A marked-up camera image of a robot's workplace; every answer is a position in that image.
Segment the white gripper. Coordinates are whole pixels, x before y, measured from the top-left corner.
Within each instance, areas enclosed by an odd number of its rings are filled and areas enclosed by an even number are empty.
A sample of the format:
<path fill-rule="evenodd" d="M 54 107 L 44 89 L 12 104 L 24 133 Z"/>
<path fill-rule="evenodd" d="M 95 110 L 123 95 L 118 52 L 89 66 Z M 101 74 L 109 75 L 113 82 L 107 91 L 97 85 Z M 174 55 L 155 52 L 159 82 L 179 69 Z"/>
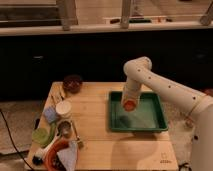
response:
<path fill-rule="evenodd" d="M 141 87 L 142 84 L 140 82 L 127 78 L 124 83 L 121 102 L 133 101 L 135 104 L 138 104 L 141 95 Z"/>

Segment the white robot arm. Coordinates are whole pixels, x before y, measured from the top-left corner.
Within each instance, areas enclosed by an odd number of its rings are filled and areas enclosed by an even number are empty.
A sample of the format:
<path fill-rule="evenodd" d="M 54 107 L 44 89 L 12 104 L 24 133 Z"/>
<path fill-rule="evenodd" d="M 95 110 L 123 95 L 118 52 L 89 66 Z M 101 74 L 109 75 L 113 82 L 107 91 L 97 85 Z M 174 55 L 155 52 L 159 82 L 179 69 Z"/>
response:
<path fill-rule="evenodd" d="M 152 62 L 148 57 L 133 59 L 124 64 L 127 79 L 122 93 L 122 107 L 126 111 L 136 109 L 141 86 L 145 85 L 182 109 L 195 123 L 191 169 L 213 171 L 213 97 L 155 74 L 151 68 Z"/>

